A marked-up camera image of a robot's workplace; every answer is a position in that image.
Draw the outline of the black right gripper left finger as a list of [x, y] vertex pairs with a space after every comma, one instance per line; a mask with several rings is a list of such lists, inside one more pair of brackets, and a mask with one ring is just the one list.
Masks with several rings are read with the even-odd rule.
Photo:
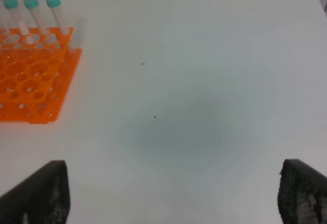
[[1, 196], [1, 223], [66, 223], [70, 207], [66, 162], [54, 160]]

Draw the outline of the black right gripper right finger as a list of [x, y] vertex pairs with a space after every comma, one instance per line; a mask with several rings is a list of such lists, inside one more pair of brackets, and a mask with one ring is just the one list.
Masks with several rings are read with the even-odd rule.
[[298, 159], [280, 172], [277, 205], [283, 223], [326, 223], [326, 176]]

